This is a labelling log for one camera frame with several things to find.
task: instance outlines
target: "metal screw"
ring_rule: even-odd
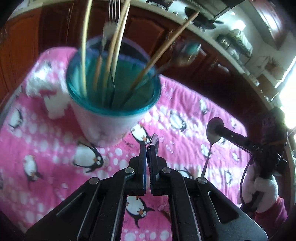
[[[170,173],[170,172],[172,172],[172,169],[169,168],[169,167],[164,167],[164,168],[163,168],[163,172],[164,172],[164,173]]]
[[[200,183],[200,184],[206,184],[207,183],[207,180],[204,178],[204,177],[199,177],[197,179],[197,181]]]
[[[99,179],[97,177],[92,177],[90,180],[89,180],[89,184],[91,185],[96,185],[99,183]]]
[[[133,173],[135,170],[132,167],[128,167],[125,169],[126,173]]]

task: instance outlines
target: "red sleeve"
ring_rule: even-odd
[[[256,213],[255,222],[265,230],[270,238],[276,233],[287,217],[284,200],[279,197],[270,209],[263,213]]]

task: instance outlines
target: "hand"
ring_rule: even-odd
[[[250,165],[247,170],[244,183],[242,185],[242,197],[244,199],[244,202],[245,203],[251,202],[252,195],[256,191],[260,191],[264,193],[257,207],[258,213],[263,213],[266,210],[270,209],[278,200],[279,188],[274,176],[272,176],[272,180],[263,179],[261,177],[255,178],[254,165]],[[242,201],[238,193],[237,204],[241,204],[241,203]]]

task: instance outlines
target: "wire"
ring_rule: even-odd
[[[242,197],[242,183],[244,181],[244,176],[246,175],[247,169],[248,169],[249,165],[253,162],[253,160],[254,160],[254,156],[251,156],[246,168],[244,169],[244,173],[242,174],[242,179],[241,179],[241,182],[240,182],[240,185],[239,185],[239,197],[240,197],[240,199],[242,201],[242,204],[244,204],[244,205],[246,203],[244,202],[244,199]]]

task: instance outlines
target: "chopstick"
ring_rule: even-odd
[[[150,62],[147,63],[146,67],[139,73],[133,84],[131,85],[131,91],[133,91],[137,85],[141,82],[143,77],[149,72],[149,70],[155,65],[157,60],[164,54],[164,52],[171,46],[171,44],[176,40],[176,38],[184,31],[184,29],[193,21],[200,12],[192,14],[181,26],[179,26],[174,32],[173,35],[163,43],[163,45],[156,51],[156,53],[151,58]]]
[[[81,79],[82,79],[82,93],[84,97],[87,96],[86,92],[86,74],[85,74],[85,61],[86,61],[86,38],[87,38],[87,29],[89,25],[89,15],[91,12],[92,0],[88,0],[84,22],[82,30],[82,43],[81,43]]]
[[[103,78],[103,89],[105,89],[107,87],[107,80],[108,80],[108,77],[110,74],[110,67],[111,67],[111,63],[112,63],[115,45],[117,43],[119,32],[120,32],[121,28],[124,27],[123,21],[125,19],[125,15],[126,15],[126,12],[130,6],[130,3],[131,3],[131,0],[126,0],[124,2],[124,5],[123,5],[122,11],[121,11],[120,21],[118,23],[117,29],[113,35],[111,44],[109,46],[108,57],[107,57],[107,61],[106,61],[105,73],[104,73],[104,78]]]
[[[121,29],[119,31],[119,35],[118,35],[118,38],[117,38],[117,41],[116,41],[115,51],[114,51],[114,55],[113,55],[113,59],[112,59],[111,73],[113,75],[113,79],[115,79],[115,73],[116,73],[117,61],[118,61],[118,56],[119,56],[119,50],[120,50],[120,47],[121,47],[122,37],[123,37],[124,29],[125,29],[125,26],[126,26],[126,20],[128,18],[129,7],[130,6],[128,6],[128,9],[126,10],[125,16],[123,16],[124,20],[122,22],[122,27],[121,27]]]

